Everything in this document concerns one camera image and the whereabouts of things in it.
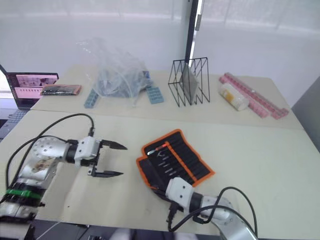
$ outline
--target black pole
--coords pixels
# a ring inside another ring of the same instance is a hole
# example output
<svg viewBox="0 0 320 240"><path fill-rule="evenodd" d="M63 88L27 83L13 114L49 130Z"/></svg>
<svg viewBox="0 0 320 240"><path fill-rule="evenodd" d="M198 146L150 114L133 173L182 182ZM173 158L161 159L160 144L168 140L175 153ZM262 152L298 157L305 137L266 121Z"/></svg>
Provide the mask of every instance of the black pole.
<svg viewBox="0 0 320 240"><path fill-rule="evenodd" d="M194 40L194 31L195 31L195 23L196 23L196 16L197 16L197 8L198 8L198 0L192 0L190 18L189 18L188 35L187 35L187 39L186 39L185 57L184 57L184 60L185 60L186 63L189 62L192 41Z"/></svg>

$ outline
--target laptop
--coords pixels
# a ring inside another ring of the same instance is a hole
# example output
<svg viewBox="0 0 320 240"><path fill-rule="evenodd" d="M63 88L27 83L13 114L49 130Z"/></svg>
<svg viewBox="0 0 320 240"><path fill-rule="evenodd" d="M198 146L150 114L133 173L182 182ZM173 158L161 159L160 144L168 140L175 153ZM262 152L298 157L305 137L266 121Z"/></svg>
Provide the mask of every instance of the laptop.
<svg viewBox="0 0 320 240"><path fill-rule="evenodd" d="M0 141L17 125L23 116L42 97L42 88L54 84L59 79L57 73L48 72L7 72L1 65L18 110L0 128Z"/></svg>

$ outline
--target white table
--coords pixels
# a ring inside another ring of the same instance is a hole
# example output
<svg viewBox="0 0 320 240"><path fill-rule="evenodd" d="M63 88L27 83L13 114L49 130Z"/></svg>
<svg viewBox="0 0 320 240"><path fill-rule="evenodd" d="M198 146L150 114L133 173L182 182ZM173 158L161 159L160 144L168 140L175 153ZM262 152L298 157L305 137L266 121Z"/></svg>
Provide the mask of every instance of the white table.
<svg viewBox="0 0 320 240"><path fill-rule="evenodd" d="M220 75L209 75L211 102L204 102L194 106L178 107L168 87L170 72L150 71L150 77L158 86L164 97L163 103L151 104L146 92L139 95L137 106L132 107L128 99L99 98L94 108L85 108L84 103L92 89L91 83L86 77L86 68L74 65L57 84L80 84L82 90L78 96L44 96L40 99L33 110L58 111L73 113L88 113L108 116L137 117L156 120L174 120L194 123L232 124L246 126L276 127L289 129L303 129L294 113L278 91L273 81L265 77L241 76L242 81L247 83L260 94L270 99L280 108L290 110L289 115L279 120L269 116L260 118L251 109L236 111L226 100L218 94L218 81Z"/></svg>
<svg viewBox="0 0 320 240"><path fill-rule="evenodd" d="M13 151L67 112L32 110L0 143L1 171ZM93 115L95 137L117 141L128 150L106 149L100 163L106 170L123 172L113 178L87 176L87 168L59 164L54 182L45 193L46 206L38 219L110 227L167 230L169 204L144 184L136 159L141 147L180 128L187 141L216 174L196 191L216 195L227 186L243 190L257 215L259 237L319 239L320 154L304 130L231 124L208 124ZM88 133L85 117L68 119L48 134L80 139ZM5 191L0 182L0 193ZM250 223L248 204L233 192L226 195ZM178 213L176 223L183 217ZM189 221L179 231L218 234L213 224Z"/></svg>

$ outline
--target orange and black pouch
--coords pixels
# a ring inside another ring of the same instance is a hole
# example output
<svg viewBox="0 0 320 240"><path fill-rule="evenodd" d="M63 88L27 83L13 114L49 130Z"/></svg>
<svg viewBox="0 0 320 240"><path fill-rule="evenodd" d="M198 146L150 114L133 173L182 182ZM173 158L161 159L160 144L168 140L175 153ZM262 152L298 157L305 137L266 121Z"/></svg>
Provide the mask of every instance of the orange and black pouch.
<svg viewBox="0 0 320 240"><path fill-rule="evenodd" d="M143 156L136 160L140 174L145 184L165 200L170 179L180 177L195 187L215 174L180 129L144 145L141 152Z"/></svg>

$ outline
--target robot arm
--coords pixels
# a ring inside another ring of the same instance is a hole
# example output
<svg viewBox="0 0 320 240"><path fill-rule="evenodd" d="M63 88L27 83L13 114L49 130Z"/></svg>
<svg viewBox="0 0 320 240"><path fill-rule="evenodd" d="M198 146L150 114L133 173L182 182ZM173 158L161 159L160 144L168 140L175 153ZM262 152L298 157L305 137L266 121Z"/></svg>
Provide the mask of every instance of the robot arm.
<svg viewBox="0 0 320 240"><path fill-rule="evenodd" d="M194 192L194 188L180 177L170 180L165 191L165 196L176 202L183 208L185 214L201 209L203 207L215 205L217 198L204 196ZM219 205L233 208L226 198L221 198ZM208 218L213 209L207 209L200 212L201 217ZM227 240L258 240L255 234L250 230L236 214L225 209L217 208L214 211L211 222L220 230Z"/></svg>
<svg viewBox="0 0 320 240"><path fill-rule="evenodd" d="M96 140L92 136L77 140L63 141L53 136L39 138L33 145L29 158L18 175L16 182L11 184L0 204L1 222L26 223L33 220L38 207L56 175L59 162L72 163L77 167L89 167L88 175L110 178L121 175L121 172L97 172L96 165L99 152L103 146L126 150L117 142Z"/></svg>

